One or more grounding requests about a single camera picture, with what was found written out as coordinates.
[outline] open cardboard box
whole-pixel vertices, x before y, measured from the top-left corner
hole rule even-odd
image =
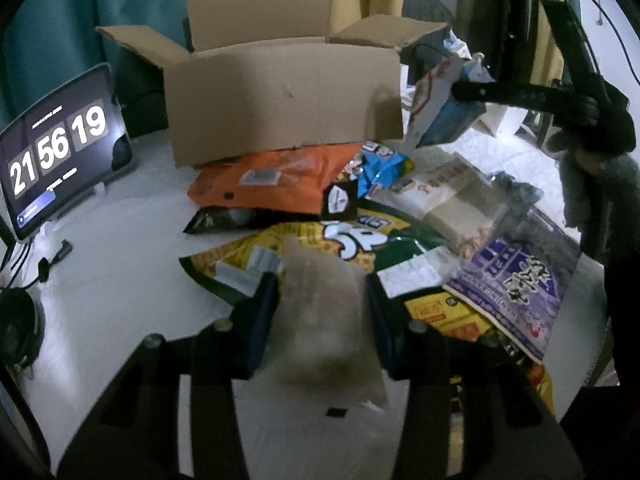
[[[189,0],[195,52],[145,25],[97,30],[164,71],[177,167],[402,138],[398,50],[446,26],[370,16],[329,35],[331,0]]]

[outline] white tablecloth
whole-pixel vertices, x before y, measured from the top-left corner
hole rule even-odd
[[[226,303],[182,270],[178,257],[242,233],[183,234],[197,210],[186,195],[196,171],[174,168],[163,132],[135,140],[133,148],[138,166],[131,173],[109,184],[106,195],[89,197],[36,237],[23,277],[29,281],[37,260],[51,256],[63,238],[73,244],[72,253],[52,270],[49,282],[33,289],[46,313],[46,335],[33,366],[34,378],[23,384],[54,468],[93,403],[145,335],[158,332],[167,339],[193,335],[230,312]],[[545,172],[547,179],[554,178],[552,163],[523,176],[522,168],[540,161],[531,155],[535,150],[519,144],[505,147],[471,131],[447,147],[456,149],[483,171],[505,168],[536,185]],[[495,152],[493,162],[487,150]],[[542,207],[558,220],[561,205],[554,195],[558,190],[547,187]],[[545,364],[554,379],[558,415],[566,411],[600,347],[601,282],[600,267],[583,258],[554,328]],[[252,478],[333,479],[346,478],[346,471],[353,478],[389,478],[406,384],[388,387],[386,413],[359,408],[344,419],[328,418],[322,410],[305,406],[237,400]],[[182,396],[181,417],[187,418],[187,413]],[[183,424],[180,457],[182,471],[191,473],[188,428]]]

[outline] digital clock display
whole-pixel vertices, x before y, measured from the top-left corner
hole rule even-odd
[[[108,65],[54,90],[0,134],[0,182],[18,239],[130,160]]]

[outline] orange snack bag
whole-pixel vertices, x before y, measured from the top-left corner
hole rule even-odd
[[[189,188],[200,207],[263,208],[322,213],[325,188],[362,147],[361,143],[311,146],[245,155],[204,168]]]

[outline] purple snack bag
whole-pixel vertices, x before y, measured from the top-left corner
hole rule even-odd
[[[541,363],[579,259],[578,244],[533,208],[524,219],[509,218],[444,289]]]

